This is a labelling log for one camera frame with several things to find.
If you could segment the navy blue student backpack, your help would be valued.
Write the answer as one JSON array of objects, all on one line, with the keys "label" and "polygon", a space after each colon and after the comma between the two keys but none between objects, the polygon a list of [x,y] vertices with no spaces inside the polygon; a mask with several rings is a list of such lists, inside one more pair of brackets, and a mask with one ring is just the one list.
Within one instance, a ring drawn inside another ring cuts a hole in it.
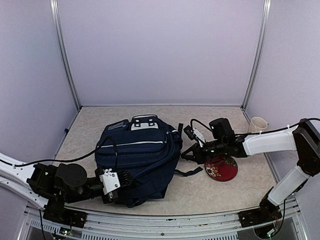
[{"label": "navy blue student backpack", "polygon": [[174,174],[182,177],[203,170],[197,167],[188,172],[178,170],[183,124],[175,128],[157,115],[134,116],[107,125],[96,144],[97,167],[128,171],[133,181],[118,188],[119,199],[114,203],[133,208],[148,200],[163,199]]}]

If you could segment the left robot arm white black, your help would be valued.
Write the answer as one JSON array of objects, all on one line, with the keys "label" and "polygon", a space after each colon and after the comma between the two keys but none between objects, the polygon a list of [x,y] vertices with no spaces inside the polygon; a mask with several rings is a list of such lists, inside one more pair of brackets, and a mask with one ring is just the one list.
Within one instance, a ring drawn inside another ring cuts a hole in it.
[{"label": "left robot arm white black", "polygon": [[0,155],[0,185],[42,210],[45,219],[61,223],[85,218],[85,213],[65,204],[97,197],[110,200],[121,187],[120,176],[112,169],[97,168],[95,176],[88,177],[79,164],[26,163],[5,154]]}]

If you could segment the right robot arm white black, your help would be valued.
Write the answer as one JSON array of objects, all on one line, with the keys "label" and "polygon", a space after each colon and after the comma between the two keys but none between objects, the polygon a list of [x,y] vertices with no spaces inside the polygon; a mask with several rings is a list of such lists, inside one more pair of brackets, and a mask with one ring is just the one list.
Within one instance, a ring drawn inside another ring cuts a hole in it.
[{"label": "right robot arm white black", "polygon": [[266,222],[287,197],[320,172],[320,133],[312,121],[313,118],[303,118],[298,123],[276,130],[236,134],[227,118],[217,118],[207,126],[213,135],[213,141],[206,141],[204,136],[189,124],[183,131],[196,143],[185,150],[181,157],[204,164],[208,157],[221,155],[246,158],[264,153],[297,152],[296,166],[263,197],[255,212],[260,222]]}]

